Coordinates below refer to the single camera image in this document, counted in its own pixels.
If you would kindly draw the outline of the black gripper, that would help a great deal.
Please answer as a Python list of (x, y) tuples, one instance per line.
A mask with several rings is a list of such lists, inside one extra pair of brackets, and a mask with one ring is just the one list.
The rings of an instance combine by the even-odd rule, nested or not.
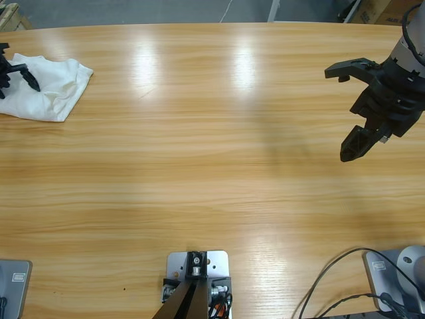
[(341, 143), (342, 162), (363, 157), (383, 137), (403, 136), (424, 111), (424, 78), (420, 71), (407, 71), (395, 59), (382, 64), (361, 59), (350, 66), (352, 75), (367, 83), (351, 108), (366, 122), (363, 127), (354, 126)]
[[(31, 74), (31, 72), (27, 69), (26, 64), (17, 64), (12, 65), (9, 61), (1, 55), (1, 88), (8, 88), (10, 86), (10, 76), (9, 73), (19, 72), (27, 84), (37, 92), (40, 92), (40, 86), (37, 79)], [(0, 90), (0, 99), (4, 99), (5, 95)]]

